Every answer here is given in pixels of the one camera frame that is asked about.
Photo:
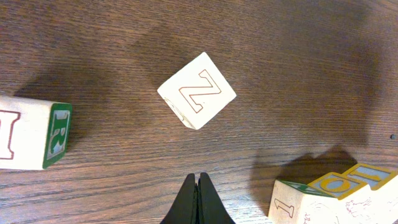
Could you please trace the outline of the block with car picture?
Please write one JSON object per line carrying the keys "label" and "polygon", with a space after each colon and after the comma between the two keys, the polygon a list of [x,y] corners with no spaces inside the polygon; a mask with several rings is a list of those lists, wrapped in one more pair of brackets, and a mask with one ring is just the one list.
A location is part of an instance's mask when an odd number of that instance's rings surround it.
{"label": "block with car picture", "polygon": [[397,171],[356,164],[343,173],[365,187],[345,198],[353,223],[394,223],[397,220]]}

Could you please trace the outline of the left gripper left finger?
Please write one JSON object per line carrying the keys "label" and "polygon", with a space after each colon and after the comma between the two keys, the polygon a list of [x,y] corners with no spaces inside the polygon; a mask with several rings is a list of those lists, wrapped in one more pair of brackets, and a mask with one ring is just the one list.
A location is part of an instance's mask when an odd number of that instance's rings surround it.
{"label": "left gripper left finger", "polygon": [[195,174],[188,174],[160,224],[196,224],[197,206],[198,190]]}

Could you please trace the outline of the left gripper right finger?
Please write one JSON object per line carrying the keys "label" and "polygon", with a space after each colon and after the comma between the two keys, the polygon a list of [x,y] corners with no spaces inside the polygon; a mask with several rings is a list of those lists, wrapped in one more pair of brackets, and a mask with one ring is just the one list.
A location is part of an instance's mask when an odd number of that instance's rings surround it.
{"label": "left gripper right finger", "polygon": [[226,211],[210,176],[202,172],[198,180],[198,224],[235,224]]}

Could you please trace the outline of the block with C red side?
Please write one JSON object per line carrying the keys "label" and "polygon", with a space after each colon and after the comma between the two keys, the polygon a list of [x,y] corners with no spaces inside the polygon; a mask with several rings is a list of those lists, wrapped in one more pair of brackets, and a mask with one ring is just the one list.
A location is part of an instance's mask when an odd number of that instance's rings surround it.
{"label": "block with C red side", "polygon": [[333,197],[326,205],[331,206],[339,223],[374,221],[372,190],[365,181],[330,172],[312,181],[309,186]]}

